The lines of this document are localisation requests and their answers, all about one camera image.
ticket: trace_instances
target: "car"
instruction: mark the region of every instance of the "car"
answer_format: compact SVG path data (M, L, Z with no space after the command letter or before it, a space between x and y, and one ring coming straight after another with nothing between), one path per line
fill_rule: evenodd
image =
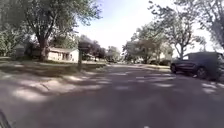
M192 73L200 79L218 80L224 73L224 57L218 52L189 53L171 62L170 70Z

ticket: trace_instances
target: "window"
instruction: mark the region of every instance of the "window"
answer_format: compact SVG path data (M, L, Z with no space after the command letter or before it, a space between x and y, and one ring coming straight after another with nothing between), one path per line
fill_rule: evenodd
M189 60L189 56L188 55L184 56L183 60Z

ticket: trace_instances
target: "house roof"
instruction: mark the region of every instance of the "house roof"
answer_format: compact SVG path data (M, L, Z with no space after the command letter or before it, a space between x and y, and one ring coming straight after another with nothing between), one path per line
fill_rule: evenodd
M50 48L51 52L60 52L60 53L70 53L75 51L75 49L64 49L64 48Z

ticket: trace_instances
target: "car wheel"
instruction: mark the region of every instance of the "car wheel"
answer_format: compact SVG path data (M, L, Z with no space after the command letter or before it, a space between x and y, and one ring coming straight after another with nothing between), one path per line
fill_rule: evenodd
M197 70L197 77L200 79L206 79L207 78L207 71L205 68L200 67Z
M172 73L176 74L177 73L177 69L175 65L171 65L170 70Z

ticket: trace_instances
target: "asphalt road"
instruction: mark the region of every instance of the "asphalt road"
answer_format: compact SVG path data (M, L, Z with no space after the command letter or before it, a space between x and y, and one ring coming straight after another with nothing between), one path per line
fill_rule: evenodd
M223 128L224 85L113 65L57 96L16 128Z

